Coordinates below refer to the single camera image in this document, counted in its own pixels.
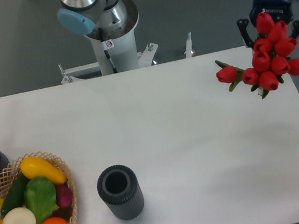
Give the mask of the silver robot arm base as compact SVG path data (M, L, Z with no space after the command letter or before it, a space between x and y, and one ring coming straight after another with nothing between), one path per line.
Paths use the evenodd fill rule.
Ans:
M132 0L60 0L59 23L90 40L102 75L139 68Z

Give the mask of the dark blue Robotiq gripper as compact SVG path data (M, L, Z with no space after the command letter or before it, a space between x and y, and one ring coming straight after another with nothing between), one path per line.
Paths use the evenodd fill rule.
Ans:
M292 0L253 0L252 10L249 17L251 23L256 27L257 17L260 12L268 13L274 22L284 21L290 23L293 19ZM244 45L247 48L253 48L255 42L250 38L247 28L249 25L248 19L239 19L236 22L240 34L243 38ZM294 20L291 26L291 34L289 37L298 38L299 36L299 20Z

